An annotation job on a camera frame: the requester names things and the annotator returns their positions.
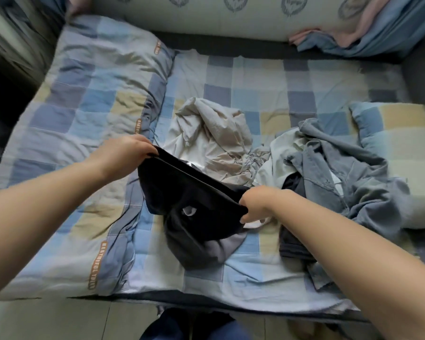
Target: leg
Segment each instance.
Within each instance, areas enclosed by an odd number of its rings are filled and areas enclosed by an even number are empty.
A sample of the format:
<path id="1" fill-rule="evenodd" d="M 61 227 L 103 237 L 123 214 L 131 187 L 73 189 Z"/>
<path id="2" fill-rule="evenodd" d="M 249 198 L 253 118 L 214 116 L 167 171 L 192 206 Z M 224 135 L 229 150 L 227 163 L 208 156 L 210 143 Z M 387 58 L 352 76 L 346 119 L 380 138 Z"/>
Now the leg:
<path id="1" fill-rule="evenodd" d="M 221 312 L 198 315 L 193 340 L 251 340 L 250 335 L 230 315 Z"/>
<path id="2" fill-rule="evenodd" d="M 146 329 L 140 340 L 189 340 L 187 312 L 178 308 L 165 310 Z"/>

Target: pillow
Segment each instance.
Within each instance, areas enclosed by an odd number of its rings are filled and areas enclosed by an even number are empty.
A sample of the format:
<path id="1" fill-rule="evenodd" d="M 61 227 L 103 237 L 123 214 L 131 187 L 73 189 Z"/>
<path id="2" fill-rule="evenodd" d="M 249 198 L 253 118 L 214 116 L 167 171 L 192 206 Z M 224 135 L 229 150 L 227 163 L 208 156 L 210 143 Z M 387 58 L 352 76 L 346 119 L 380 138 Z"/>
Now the pillow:
<path id="1" fill-rule="evenodd" d="M 408 181 L 413 215 L 406 228 L 425 228 L 425 105 L 355 102 L 350 110 L 362 146 L 389 161 L 389 174 Z"/>

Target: tiled floor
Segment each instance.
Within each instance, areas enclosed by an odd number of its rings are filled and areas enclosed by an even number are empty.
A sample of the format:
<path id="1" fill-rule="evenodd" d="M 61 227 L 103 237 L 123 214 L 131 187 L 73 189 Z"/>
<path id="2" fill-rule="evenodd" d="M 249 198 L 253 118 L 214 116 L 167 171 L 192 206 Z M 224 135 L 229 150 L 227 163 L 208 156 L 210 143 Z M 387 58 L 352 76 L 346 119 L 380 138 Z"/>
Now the tiled floor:
<path id="1" fill-rule="evenodd" d="M 254 340 L 297 340 L 284 318 L 232 316 Z M 138 340 L 156 317 L 156 307 L 145 304 L 72 299 L 0 302 L 0 340 Z"/>

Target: cushion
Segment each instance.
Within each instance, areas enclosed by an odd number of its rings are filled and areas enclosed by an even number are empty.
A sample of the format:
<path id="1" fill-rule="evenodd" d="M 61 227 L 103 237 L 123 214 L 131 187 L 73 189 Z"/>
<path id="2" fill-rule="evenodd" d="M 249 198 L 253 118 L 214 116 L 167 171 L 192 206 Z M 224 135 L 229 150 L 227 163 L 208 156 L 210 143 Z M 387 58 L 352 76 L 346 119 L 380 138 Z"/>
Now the cushion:
<path id="1" fill-rule="evenodd" d="M 408 181 L 413 215 L 406 228 L 425 228 L 425 105 L 355 102 L 350 109 L 362 146 L 389 161 L 389 174 Z"/>

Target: beige cloth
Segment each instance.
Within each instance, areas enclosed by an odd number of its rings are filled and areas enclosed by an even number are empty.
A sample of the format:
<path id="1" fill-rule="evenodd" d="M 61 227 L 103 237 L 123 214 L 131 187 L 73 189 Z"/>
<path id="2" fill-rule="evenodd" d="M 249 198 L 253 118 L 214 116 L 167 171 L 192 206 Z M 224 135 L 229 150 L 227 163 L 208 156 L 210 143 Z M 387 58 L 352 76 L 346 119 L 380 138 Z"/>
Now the beige cloth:
<path id="1" fill-rule="evenodd" d="M 175 116 L 164 149 L 216 180 L 250 186 L 269 158 L 269 148 L 251 151 L 252 136 L 241 110 L 190 98 Z"/>

